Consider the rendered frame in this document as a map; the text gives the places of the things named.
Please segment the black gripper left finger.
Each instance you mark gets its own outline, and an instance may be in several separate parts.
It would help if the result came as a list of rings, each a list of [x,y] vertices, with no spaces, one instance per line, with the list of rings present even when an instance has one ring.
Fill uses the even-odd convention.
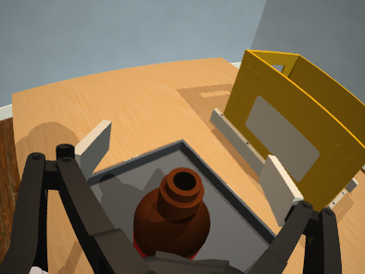
[[[94,274],[158,274],[113,226],[87,182],[109,150],[111,124],[103,119],[75,147],[59,144],[57,160],[45,160],[42,153],[27,156],[0,274],[49,274],[48,190],[58,191]]]

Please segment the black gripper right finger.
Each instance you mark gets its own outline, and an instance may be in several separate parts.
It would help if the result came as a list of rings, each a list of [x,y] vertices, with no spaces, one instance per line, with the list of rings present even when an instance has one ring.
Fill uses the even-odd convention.
[[[276,156],[267,156],[258,182],[282,228],[247,274],[282,274],[302,234],[306,235],[302,274],[343,274],[333,210],[324,207],[318,212],[303,201]]]

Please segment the yellow divided crate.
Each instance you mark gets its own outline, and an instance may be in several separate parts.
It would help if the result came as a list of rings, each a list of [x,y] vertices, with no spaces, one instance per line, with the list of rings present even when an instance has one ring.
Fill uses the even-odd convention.
[[[365,165],[365,105],[299,54],[245,50],[223,116],[315,211]]]

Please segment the brown bottle with red label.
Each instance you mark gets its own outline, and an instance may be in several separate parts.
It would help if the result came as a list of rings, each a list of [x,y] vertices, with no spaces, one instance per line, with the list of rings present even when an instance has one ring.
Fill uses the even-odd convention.
[[[192,169],[175,168],[166,175],[135,209],[133,246],[138,253],[144,257],[160,251],[193,260],[210,231],[204,193]]]

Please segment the grey metal tray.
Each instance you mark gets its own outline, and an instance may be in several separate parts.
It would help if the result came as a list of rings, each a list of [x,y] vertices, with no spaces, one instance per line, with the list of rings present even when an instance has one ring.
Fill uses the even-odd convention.
[[[133,244],[139,202],[181,167],[200,176],[210,214],[208,238],[194,260],[229,260],[231,267],[247,274],[277,235],[184,139],[97,171],[87,182],[113,226]]]

